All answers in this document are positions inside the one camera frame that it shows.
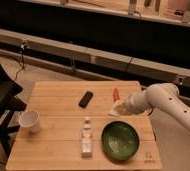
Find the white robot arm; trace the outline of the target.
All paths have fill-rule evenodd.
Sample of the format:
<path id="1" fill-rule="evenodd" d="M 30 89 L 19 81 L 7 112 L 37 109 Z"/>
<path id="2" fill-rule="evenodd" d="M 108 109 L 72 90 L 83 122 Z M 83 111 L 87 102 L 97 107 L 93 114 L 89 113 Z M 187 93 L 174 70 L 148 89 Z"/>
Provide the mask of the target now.
<path id="1" fill-rule="evenodd" d="M 124 106 L 132 114 L 158 108 L 190 131 L 190 107 L 179 99 L 179 89 L 173 83 L 153 84 L 132 93 L 124 99 Z"/>

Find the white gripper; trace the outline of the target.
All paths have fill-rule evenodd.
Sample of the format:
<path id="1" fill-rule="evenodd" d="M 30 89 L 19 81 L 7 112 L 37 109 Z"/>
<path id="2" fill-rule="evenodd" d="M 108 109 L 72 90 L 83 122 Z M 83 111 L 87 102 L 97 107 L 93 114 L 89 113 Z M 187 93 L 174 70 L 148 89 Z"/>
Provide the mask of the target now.
<path id="1" fill-rule="evenodd" d="M 151 105 L 146 99 L 144 91 L 133 93 L 124 99 L 124 106 L 131 114 L 141 114 L 144 111 L 151 109 Z"/>

